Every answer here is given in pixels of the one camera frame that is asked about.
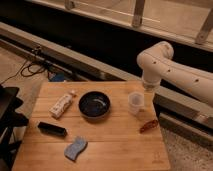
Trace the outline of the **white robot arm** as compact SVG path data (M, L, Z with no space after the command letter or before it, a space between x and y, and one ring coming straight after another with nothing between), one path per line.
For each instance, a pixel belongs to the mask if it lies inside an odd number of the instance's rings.
M161 41L137 56L137 64L143 70L142 85L148 91L160 86L161 80L178 87L207 105L213 107L213 73L172 60L174 49Z

